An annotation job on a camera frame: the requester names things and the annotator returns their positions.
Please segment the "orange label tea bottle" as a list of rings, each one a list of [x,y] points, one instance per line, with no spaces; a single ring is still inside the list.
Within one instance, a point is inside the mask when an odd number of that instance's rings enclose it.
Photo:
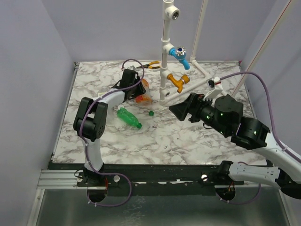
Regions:
[[[149,89],[149,83],[143,79],[142,80],[142,85],[145,89],[145,93],[142,95],[139,95],[138,97],[135,98],[135,102],[139,105],[139,106],[148,106],[152,104],[152,98],[151,98],[151,94],[150,94],[150,89]]]

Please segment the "green plastic bottle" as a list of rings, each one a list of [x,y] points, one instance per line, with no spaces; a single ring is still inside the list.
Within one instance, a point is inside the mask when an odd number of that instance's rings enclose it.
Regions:
[[[139,122],[139,120],[125,108],[117,110],[117,116],[129,126],[138,129],[142,128],[142,124]]]

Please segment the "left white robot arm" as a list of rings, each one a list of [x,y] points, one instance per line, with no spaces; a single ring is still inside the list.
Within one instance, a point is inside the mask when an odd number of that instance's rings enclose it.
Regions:
[[[145,93],[141,78],[133,68],[125,69],[122,78],[100,97],[81,99],[73,129],[82,138],[85,148],[85,168],[91,171],[89,182],[99,186],[104,182],[100,137],[103,135],[110,109]]]

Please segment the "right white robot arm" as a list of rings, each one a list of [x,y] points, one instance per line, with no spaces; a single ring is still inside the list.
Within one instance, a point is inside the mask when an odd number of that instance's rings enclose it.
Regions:
[[[243,104],[230,95],[216,101],[205,100],[202,94],[191,93],[183,102],[169,110],[180,121],[191,115],[191,123],[202,121],[239,147],[254,151],[273,163],[273,167],[256,167],[238,162],[222,161],[215,180],[229,182],[250,181],[273,186],[282,193],[301,197],[301,163],[299,155],[290,148],[281,148],[272,131],[255,118],[243,116]]]

